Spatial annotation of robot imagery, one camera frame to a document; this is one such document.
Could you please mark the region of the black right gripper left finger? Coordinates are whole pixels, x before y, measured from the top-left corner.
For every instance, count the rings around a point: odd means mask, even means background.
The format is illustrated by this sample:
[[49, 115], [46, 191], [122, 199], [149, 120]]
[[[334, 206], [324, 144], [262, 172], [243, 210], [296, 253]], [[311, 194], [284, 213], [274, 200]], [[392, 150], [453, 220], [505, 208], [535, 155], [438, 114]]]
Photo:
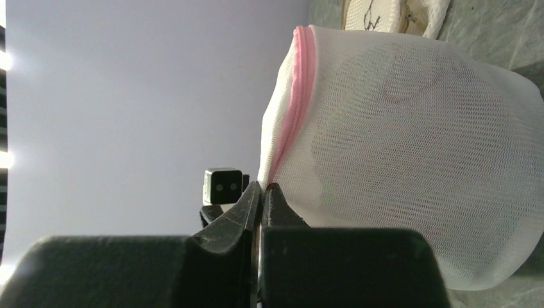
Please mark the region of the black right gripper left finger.
[[194, 235], [37, 241], [2, 307], [255, 307], [260, 185]]

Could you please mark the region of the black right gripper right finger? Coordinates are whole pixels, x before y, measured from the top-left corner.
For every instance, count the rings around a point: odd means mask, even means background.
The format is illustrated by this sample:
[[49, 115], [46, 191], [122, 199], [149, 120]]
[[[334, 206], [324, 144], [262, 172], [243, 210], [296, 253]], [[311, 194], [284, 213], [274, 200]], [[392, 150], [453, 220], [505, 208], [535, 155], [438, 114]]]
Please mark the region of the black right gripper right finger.
[[262, 198], [264, 307], [449, 307], [430, 245], [398, 228], [310, 227], [280, 186]]

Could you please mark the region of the clear round lidded container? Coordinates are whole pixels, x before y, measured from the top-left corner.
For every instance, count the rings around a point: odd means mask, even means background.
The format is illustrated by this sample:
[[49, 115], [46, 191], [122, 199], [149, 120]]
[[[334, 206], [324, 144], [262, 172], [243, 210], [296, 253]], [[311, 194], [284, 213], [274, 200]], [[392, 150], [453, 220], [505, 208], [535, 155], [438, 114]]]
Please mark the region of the clear round lidded container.
[[447, 287], [489, 289], [543, 233], [543, 100], [446, 42], [299, 26], [257, 179], [312, 227], [415, 230]]

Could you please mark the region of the white mesh laundry bag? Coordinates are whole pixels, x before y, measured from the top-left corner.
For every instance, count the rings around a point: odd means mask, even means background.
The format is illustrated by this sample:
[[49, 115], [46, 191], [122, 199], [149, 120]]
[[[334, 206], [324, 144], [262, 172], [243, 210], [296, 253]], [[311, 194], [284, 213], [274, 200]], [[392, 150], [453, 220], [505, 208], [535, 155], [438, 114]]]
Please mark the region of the white mesh laundry bag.
[[436, 39], [450, 0], [351, 0], [343, 2], [341, 28]]

